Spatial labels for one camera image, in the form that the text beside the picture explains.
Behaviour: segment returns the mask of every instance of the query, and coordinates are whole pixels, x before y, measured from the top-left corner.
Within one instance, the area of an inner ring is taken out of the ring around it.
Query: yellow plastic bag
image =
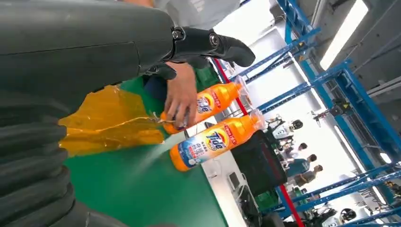
[[[164,140],[160,125],[149,119],[141,96],[107,86],[89,94],[76,113],[59,121],[67,127],[60,147],[70,156],[81,156],[160,144]]]

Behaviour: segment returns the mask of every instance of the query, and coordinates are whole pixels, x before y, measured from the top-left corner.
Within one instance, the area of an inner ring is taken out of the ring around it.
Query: blue metal frame
[[[298,51],[296,51],[295,53],[292,54],[292,57],[296,58],[300,55],[303,55],[306,53],[307,50],[309,50],[310,48],[313,48],[316,46],[316,43],[313,43],[311,45],[307,45],[304,44],[302,45]],[[257,78],[267,74],[268,72],[272,71],[273,69],[275,69],[276,67],[278,67],[279,65],[290,61],[291,60],[291,56],[289,56],[288,54],[289,52],[285,52],[282,55],[280,55],[279,57],[277,57],[268,67],[266,67],[264,70],[258,72],[256,75],[250,77],[249,79],[247,79],[245,82],[247,84],[251,83],[252,81],[256,80]]]
[[[298,33],[298,37],[309,34],[313,28],[294,0],[277,0],[287,19],[291,22],[293,29]]]
[[[300,43],[305,43],[306,48],[309,48],[309,43],[312,40],[312,37],[319,31],[318,29],[312,29],[312,26],[310,25],[309,21],[301,11],[301,9],[296,5],[294,0],[277,0],[280,7],[283,9],[283,11],[287,15],[286,19],[286,37],[285,41],[288,43],[286,47],[283,49],[275,52],[271,56],[265,58],[264,60],[256,63],[255,65],[249,67],[248,69],[244,70],[239,76],[246,75],[255,68],[267,63],[268,61],[276,58],[276,60],[270,64],[263,72],[258,73],[256,78],[258,78],[261,75],[266,74],[268,71],[272,70],[273,68],[277,67],[281,63],[285,62],[288,60],[288,57],[286,56],[289,51],[291,51],[294,47],[298,46]],[[291,33],[292,29],[298,34],[298,39],[292,41],[291,38]],[[311,84],[308,85],[307,83],[300,84],[299,86],[295,87],[294,89],[274,98],[273,100],[265,103],[264,105],[260,106],[259,109],[262,110],[262,112],[266,113],[277,106],[280,106],[295,97],[307,92],[310,90],[312,87],[314,87],[317,91],[317,93],[320,95],[322,98],[323,102],[325,103],[327,108],[333,107],[333,102],[329,96],[329,94],[326,92],[322,84],[326,82],[328,79],[334,77],[335,81],[338,83],[339,88],[342,90],[344,95],[349,99],[349,102],[352,104],[355,113],[359,115],[359,117],[365,122],[367,129],[369,132],[372,134],[373,138],[377,141],[377,143],[380,145],[380,147],[385,150],[386,152],[389,152],[390,157],[393,159],[393,162],[398,162],[400,160],[400,154],[401,154],[401,139],[398,137],[397,133],[392,129],[390,124],[386,121],[385,117],[381,114],[381,112],[378,110],[377,106],[375,106],[374,102],[370,99],[370,97],[367,95],[366,91],[364,88],[361,86],[359,81],[355,78],[353,73],[348,69],[346,66],[347,62],[344,62],[343,65],[341,66],[341,71],[342,73],[327,73],[326,72],[326,77],[324,75],[319,74],[316,75],[314,71],[311,69],[309,63],[307,61],[302,61],[300,62],[301,68],[304,70],[306,73],[306,76],[309,81],[311,81]],[[372,178],[374,178],[375,175],[377,175],[379,172],[383,170],[387,170],[390,165],[387,166],[382,166],[380,168],[376,168],[373,165],[372,161],[370,160],[369,156],[367,153],[364,151],[363,147],[359,143],[358,139],[355,137],[353,134],[352,130],[350,129],[348,123],[345,121],[345,119],[342,116],[336,116],[335,120],[341,129],[342,133],[344,136],[347,138],[349,144],[353,148],[353,150],[356,152],[358,155],[359,159],[362,161],[364,167],[368,170],[366,173],[363,173],[361,175],[356,176],[355,178],[347,179],[344,181],[337,182],[335,184],[326,186],[322,189],[316,190],[314,192],[308,193],[306,195],[300,196],[295,198],[293,201],[301,201],[303,199],[306,199],[310,196],[313,196],[314,194],[321,193],[328,191],[330,189],[333,189],[334,187],[338,187],[341,185],[345,185],[347,183],[351,183],[355,181],[353,184],[349,185],[347,188],[343,189],[342,191],[338,193],[334,193],[332,195],[326,196],[324,198],[321,198],[319,200],[309,202],[307,204],[301,205],[297,207],[298,211],[304,211],[312,208],[313,206],[324,203],[326,201],[330,201],[333,199],[336,199],[338,197],[344,196],[349,193],[357,192],[359,190],[372,187],[374,185],[378,185],[378,188],[380,191],[383,193],[383,196],[386,198],[388,203],[393,202],[393,195],[392,192],[385,187],[384,185],[380,185],[384,181],[390,180],[395,177],[401,176],[401,170],[383,177],[379,177],[377,179],[374,179],[369,182],[363,182],[366,180],[368,176],[372,175]],[[279,205],[274,207],[274,210],[280,209],[280,208],[285,208],[281,211],[282,217],[286,217],[290,215],[290,211],[288,210],[288,204],[285,203],[285,200],[283,199],[283,196],[281,194],[280,190],[277,190],[279,196],[282,198],[283,205]],[[345,226],[350,226],[350,225],[359,225],[363,223],[368,223],[371,222],[372,220],[375,220],[377,218],[382,218],[382,217],[387,217],[389,215],[393,214],[399,214],[401,213],[401,209],[393,209],[389,212],[386,213],[381,213],[378,215],[374,215],[368,218],[364,218],[352,223],[348,223]],[[386,223],[385,225],[388,226],[393,226],[392,223]]]
[[[302,83],[296,86],[295,88],[275,97],[274,99],[258,106],[258,109],[263,113],[267,113],[280,105],[283,105],[284,103],[287,103],[294,98],[310,91],[313,87],[319,86],[328,80],[335,78],[338,76],[338,74],[342,71],[344,66],[346,66],[348,61],[345,61],[333,68],[328,69],[327,71],[319,74],[313,81],[310,82],[310,85],[308,83]]]
[[[320,29],[314,29],[310,33],[306,34],[305,36],[300,37],[300,38],[294,40],[291,43],[288,43],[287,46],[285,46],[285,47],[281,48],[280,50],[274,52],[269,57],[261,60],[260,62],[254,64],[251,67],[245,69],[244,71],[238,73],[237,75],[232,77],[231,80],[233,81],[237,76],[245,76],[246,74],[248,74],[251,71],[255,70],[256,68],[262,66],[263,64],[273,60],[276,57],[279,57],[281,55],[284,56],[286,53],[291,51],[293,48],[297,47],[300,43],[305,43],[307,40],[309,40],[311,37],[313,37],[314,35],[316,35],[319,32],[320,32]]]
[[[295,197],[295,198],[292,199],[292,201],[293,202],[302,201],[302,200],[305,200],[307,198],[310,198],[310,197],[313,197],[315,195],[318,195],[318,194],[320,194],[322,192],[330,191],[332,189],[344,186],[344,185],[346,185],[348,183],[353,183],[353,184],[349,185],[347,188],[349,188],[351,186],[356,186],[357,184],[361,183],[360,179],[364,179],[365,177],[374,178],[380,172],[386,171],[391,167],[394,167],[394,164],[388,164],[388,165],[384,165],[384,166],[378,167],[376,169],[369,170],[369,171],[367,171],[365,173],[358,174],[358,175],[356,175],[354,177],[350,177],[348,179],[345,179],[345,180],[342,180],[342,181],[327,185],[326,187],[323,187],[321,189],[315,190],[313,192],[309,192],[309,193],[303,194],[301,196]],[[273,211],[273,210],[277,210],[277,209],[283,208],[283,206],[284,206],[283,204],[279,204],[279,205],[277,205],[275,207],[266,209],[263,212],[270,212],[270,211]]]
[[[286,8],[286,4],[291,4],[293,6],[294,9],[296,9],[295,11],[300,11],[300,9],[298,7],[294,7],[296,6],[296,4],[293,2],[293,0],[278,0],[280,6],[282,7],[282,9]],[[301,23],[305,23],[305,17],[304,15],[301,13],[300,18],[301,19]],[[295,30],[300,30],[301,27],[305,27],[305,25],[300,25],[299,22],[296,21],[291,21],[291,25],[293,26],[293,29]],[[301,68],[304,70],[306,77],[308,78],[309,81],[314,81],[316,79],[316,75],[313,72],[313,70],[311,69],[311,67],[309,66],[307,61],[302,61],[300,62]],[[352,72],[350,72],[350,70],[348,70],[348,68],[345,66],[344,67],[344,71],[346,72],[346,75],[350,75],[349,76],[349,81],[350,83],[346,84],[346,88],[353,88],[353,89],[346,89],[345,91],[343,90],[344,94],[346,96],[351,96],[352,97],[352,92],[354,91],[354,97],[360,97],[358,100],[356,100],[356,102],[358,103],[367,103],[368,105],[368,110],[373,110],[373,115],[378,114],[378,116],[376,118],[377,121],[372,121],[372,123],[376,123],[379,122],[379,125],[383,125],[385,128],[385,130],[390,130],[390,132],[387,133],[391,134],[391,137],[393,140],[398,140],[398,142],[393,142],[392,144],[396,144],[396,147],[399,147],[401,149],[401,142],[399,142],[399,138],[396,139],[394,137],[394,130],[391,128],[391,126],[388,124],[388,122],[385,120],[384,117],[381,117],[382,114],[380,113],[380,111],[377,109],[377,107],[375,106],[375,104],[373,103],[373,101],[370,99],[370,97],[367,95],[366,91],[363,89],[363,87],[360,85],[360,83],[358,82],[358,80],[356,80],[356,78],[353,76]],[[341,80],[340,77],[337,77],[335,79],[337,82],[338,80]],[[319,94],[319,96],[322,98],[323,102],[325,103],[327,108],[331,108],[333,107],[333,102],[330,98],[330,96],[328,95],[328,93],[326,92],[326,90],[323,88],[322,84],[317,84],[315,87],[316,92]],[[366,111],[367,109],[363,109],[360,108],[358,105],[353,105],[353,107],[356,109],[356,112],[358,114],[362,113],[363,111]],[[373,162],[370,160],[369,156],[367,155],[367,153],[364,151],[363,147],[360,145],[359,141],[357,140],[357,138],[355,137],[355,135],[353,134],[352,130],[350,129],[350,127],[348,126],[347,122],[344,120],[344,118],[342,116],[336,116],[335,120],[338,124],[338,127],[341,129],[341,131],[344,133],[344,136],[347,138],[349,144],[351,145],[351,147],[354,149],[354,151],[356,152],[356,154],[358,155],[359,159],[361,160],[361,162],[363,163],[364,167],[367,170],[371,170],[374,169],[375,166],[373,164]],[[383,193],[383,196],[386,198],[387,202],[391,203],[394,201],[393,199],[393,195],[391,193],[391,191],[387,188],[384,187],[382,185],[378,186],[378,188],[380,189],[380,191]]]
[[[251,0],[244,0],[242,2],[239,3],[239,7],[245,5],[246,3],[250,2]]]
[[[337,193],[322,197],[322,198],[320,198],[318,200],[311,201],[311,202],[309,202],[307,204],[303,204],[303,205],[297,206],[296,210],[298,212],[303,212],[303,211],[306,211],[306,210],[309,210],[309,209],[313,208],[316,205],[319,205],[319,204],[322,204],[322,203],[337,199],[337,198],[342,197],[344,195],[348,195],[348,194],[351,194],[351,193],[354,193],[354,192],[358,192],[358,191],[366,189],[366,188],[370,188],[372,186],[376,186],[376,185],[382,184],[383,182],[389,181],[391,179],[394,179],[394,178],[397,178],[397,177],[400,177],[400,176],[401,176],[401,170],[399,170],[397,172],[394,172],[394,173],[391,173],[391,174],[388,174],[388,175],[385,175],[385,176],[382,176],[382,177],[379,177],[379,178],[376,178],[376,179],[368,181],[368,182],[360,183],[358,185],[346,188],[346,189],[342,190],[341,192],[337,192]],[[286,217],[288,217],[290,215],[291,215],[291,212],[289,212],[289,210],[285,210],[284,212],[280,213],[280,216],[282,218],[286,218]]]
[[[362,218],[362,219],[359,219],[359,220],[356,220],[356,221],[353,221],[353,222],[349,222],[349,223],[347,223],[345,225],[342,225],[342,226],[355,226],[355,225],[360,225],[360,224],[364,224],[364,223],[369,223],[369,222],[372,222],[372,221],[374,221],[374,220],[376,220],[378,218],[385,218],[385,217],[397,214],[399,212],[401,212],[401,207],[392,209],[392,210],[387,211],[387,212],[382,212],[382,213],[379,213],[379,214],[375,214],[375,215],[372,215],[372,216],[369,216],[369,217],[366,217],[366,218]]]
[[[336,81],[379,146],[388,153],[393,162],[401,161],[400,137],[368,96],[351,70],[346,67],[344,73],[336,78]]]

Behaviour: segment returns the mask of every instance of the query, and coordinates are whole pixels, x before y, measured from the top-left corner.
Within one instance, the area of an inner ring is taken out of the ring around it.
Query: tide detergent bottle
[[[198,108],[195,115],[195,123],[202,122],[227,109],[234,99],[240,95],[247,95],[244,81],[237,77],[234,82],[228,84],[216,84],[198,93]],[[162,120],[167,119],[167,114],[160,115]],[[165,131],[176,134],[188,127],[187,122],[176,128],[173,124],[163,124]]]
[[[247,142],[257,130],[264,129],[264,123],[259,110],[240,118],[226,119],[175,145],[170,150],[171,160],[179,171],[188,171]]]

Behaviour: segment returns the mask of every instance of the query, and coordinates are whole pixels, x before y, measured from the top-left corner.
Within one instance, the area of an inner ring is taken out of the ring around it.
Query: green tabletop
[[[124,86],[140,93],[137,83]],[[152,100],[144,102],[147,108],[162,109]],[[181,173],[170,160],[168,150],[183,139],[178,134],[160,145],[68,159],[77,198],[132,227],[226,227],[202,168]]]

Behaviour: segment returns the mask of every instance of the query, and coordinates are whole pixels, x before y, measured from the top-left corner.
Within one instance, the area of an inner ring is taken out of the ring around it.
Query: human hand
[[[187,63],[175,64],[168,62],[177,72],[174,79],[167,81],[167,100],[165,113],[167,120],[175,119],[175,126],[180,127],[187,117],[187,126],[194,124],[197,108],[197,92],[195,72]]]

